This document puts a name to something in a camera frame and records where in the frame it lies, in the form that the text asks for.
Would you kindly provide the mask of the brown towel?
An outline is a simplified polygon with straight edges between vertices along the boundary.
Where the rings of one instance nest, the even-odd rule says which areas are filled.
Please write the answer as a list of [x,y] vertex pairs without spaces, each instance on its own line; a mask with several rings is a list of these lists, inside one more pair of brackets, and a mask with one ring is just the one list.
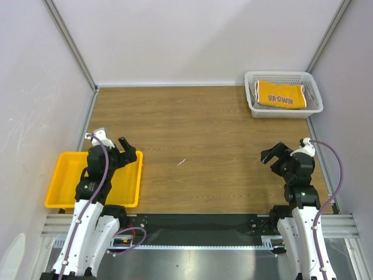
[[305,109],[304,85],[277,85],[264,80],[257,80],[254,84],[254,96],[258,104],[287,110]]

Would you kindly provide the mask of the grey towel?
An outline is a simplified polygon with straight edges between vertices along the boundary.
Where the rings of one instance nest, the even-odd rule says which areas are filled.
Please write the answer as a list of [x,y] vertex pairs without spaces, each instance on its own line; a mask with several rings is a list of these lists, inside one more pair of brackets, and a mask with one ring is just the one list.
[[[318,99],[314,96],[314,94],[310,91],[308,86],[305,86],[302,84],[304,87],[304,94],[305,94],[305,99],[307,102],[307,107],[305,110],[316,110],[319,109],[320,102]],[[273,106],[266,106],[266,105],[261,105],[259,104],[256,99],[255,99],[255,85],[253,83],[249,83],[249,96],[251,100],[251,104],[253,108],[255,109],[263,109],[263,110],[282,110],[282,107],[273,107]]]

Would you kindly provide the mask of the white perforated basket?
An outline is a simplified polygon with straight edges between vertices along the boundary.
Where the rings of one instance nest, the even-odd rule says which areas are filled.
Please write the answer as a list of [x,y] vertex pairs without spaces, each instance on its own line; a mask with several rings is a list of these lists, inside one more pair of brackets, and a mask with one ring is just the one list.
[[[310,91],[320,102],[319,109],[316,110],[263,110],[253,108],[249,96],[249,83],[255,84],[257,80],[263,80],[277,85],[297,85],[304,84],[308,86]],[[247,103],[254,118],[307,118],[315,113],[320,113],[323,110],[323,102],[321,94],[313,76],[308,72],[300,71],[248,71],[244,75],[244,85],[247,97]]]

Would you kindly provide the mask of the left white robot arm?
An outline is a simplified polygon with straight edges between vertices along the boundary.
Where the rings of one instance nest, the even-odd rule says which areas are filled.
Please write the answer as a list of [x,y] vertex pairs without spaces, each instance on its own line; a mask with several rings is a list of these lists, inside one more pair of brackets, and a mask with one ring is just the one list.
[[128,228],[125,207],[106,200],[115,172],[137,161],[136,148],[124,137],[118,140],[123,151],[105,136],[86,137],[92,147],[76,186],[72,221],[56,262],[41,279],[96,279],[110,240]]

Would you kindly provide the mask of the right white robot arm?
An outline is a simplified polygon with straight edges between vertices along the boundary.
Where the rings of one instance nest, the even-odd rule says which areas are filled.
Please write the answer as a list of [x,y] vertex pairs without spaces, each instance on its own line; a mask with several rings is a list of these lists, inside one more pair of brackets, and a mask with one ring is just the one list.
[[275,205],[269,213],[268,227],[283,238],[295,279],[336,279],[326,249],[319,194],[311,184],[315,170],[313,140],[303,138],[299,148],[290,149],[279,142],[261,152],[261,162],[284,179],[287,205]]

